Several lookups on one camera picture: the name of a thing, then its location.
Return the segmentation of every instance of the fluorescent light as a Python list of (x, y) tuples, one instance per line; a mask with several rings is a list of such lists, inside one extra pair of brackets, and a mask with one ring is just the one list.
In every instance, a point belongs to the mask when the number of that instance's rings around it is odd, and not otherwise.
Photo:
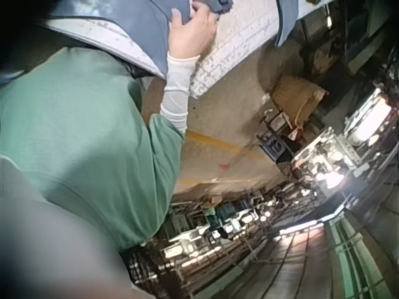
[(245, 217), (243, 217), (242, 218), (242, 221), (244, 222), (244, 223), (250, 223), (252, 220), (254, 220), (254, 218), (252, 217), (252, 215), (248, 215), (248, 216), (245, 216)]
[(334, 214), (330, 214), (330, 215), (324, 216), (324, 217), (321, 218), (320, 220), (321, 220), (322, 222), (325, 222), (325, 221), (328, 221), (328, 220), (333, 219), (334, 217), (335, 217)]
[(201, 236), (199, 235), (199, 236), (195, 237), (194, 239), (189, 239), (189, 241), (190, 242), (197, 241), (197, 240), (200, 240), (200, 238), (201, 238)]
[(374, 143), (376, 143), (378, 139), (380, 139), (380, 135), (378, 134), (371, 136), (370, 139), (368, 140), (368, 146), (371, 146)]
[(214, 249), (208, 251), (207, 253), (205, 253), (205, 255), (206, 255), (206, 256), (209, 256), (209, 255), (211, 255), (211, 254), (213, 254), (213, 253), (214, 253)]
[(368, 140), (390, 112), (391, 107), (385, 103), (383, 98), (380, 98), (372, 108), (372, 111), (362, 120), (359, 127), (353, 133), (353, 136), (360, 141)]
[(190, 265), (191, 265), (191, 261), (189, 260), (188, 262), (182, 263), (181, 267), (184, 268), (184, 267), (187, 267), (187, 266), (190, 266)]
[(295, 226), (292, 226), (292, 227), (290, 227), (288, 229), (280, 230), (280, 234), (281, 235), (290, 234), (291, 232), (296, 232), (297, 230), (306, 229), (309, 226), (315, 225), (316, 223), (317, 223), (316, 220), (312, 220), (312, 221), (309, 221), (309, 222), (306, 222), (306, 223), (303, 223), (303, 224), (295, 225)]
[(183, 253), (183, 248), (181, 245), (165, 249), (165, 257), (167, 259), (170, 259), (171, 257), (176, 257), (177, 255), (182, 254), (182, 253)]
[(335, 188), (342, 182), (344, 179), (343, 174), (336, 173), (335, 171), (331, 171), (325, 175), (325, 180), (327, 182), (327, 189)]
[(331, 16), (327, 16), (327, 27), (331, 28), (332, 27), (332, 19)]
[(224, 230), (229, 234), (229, 233), (231, 233), (233, 231), (233, 226), (232, 225), (227, 225)]

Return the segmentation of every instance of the fabric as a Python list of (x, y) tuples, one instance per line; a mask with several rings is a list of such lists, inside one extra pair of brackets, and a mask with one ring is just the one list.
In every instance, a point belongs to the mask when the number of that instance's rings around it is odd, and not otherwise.
[(113, 57), (81, 48), (62, 49), (0, 97), (0, 152), (119, 251), (157, 232), (180, 168), (183, 135), (161, 115), (146, 127), (140, 102)]
[(52, 17), (101, 18), (118, 24), (166, 75), (172, 8), (181, 12), (184, 23), (189, 21), (189, 0), (61, 0)]
[(129, 296), (125, 267), (102, 235), (79, 217), (46, 203), (4, 156), (0, 156), (0, 178), (0, 224), (6, 228), (0, 234), (2, 258), (13, 261), (8, 274), (16, 275), (8, 279), (16, 280), (19, 292), (29, 284), (30, 292), (23, 298), (35, 298), (40, 290), (42, 297), (46, 288), (76, 291), (94, 286), (118, 290), (119, 298)]
[(168, 54), (169, 71), (160, 114), (183, 134), (187, 129), (190, 78), (199, 58), (197, 56), (190, 59), (175, 59)]
[(280, 47), (287, 40), (298, 20), (298, 0), (277, 0), (277, 9), (279, 11), (280, 24), (276, 46)]

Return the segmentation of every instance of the person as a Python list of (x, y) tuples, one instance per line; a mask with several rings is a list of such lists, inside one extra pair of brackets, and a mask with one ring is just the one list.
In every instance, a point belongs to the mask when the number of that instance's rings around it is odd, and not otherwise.
[(148, 126), (139, 84), (100, 50), (62, 49), (1, 90), (0, 153), (47, 202), (96, 227), (120, 252), (133, 282), (141, 277), (131, 270), (135, 260), (146, 260), (140, 268), (147, 272), (158, 269), (140, 244), (165, 219), (180, 168), (190, 77), (216, 35), (209, 7), (193, 7), (185, 25), (173, 10), (165, 92)]

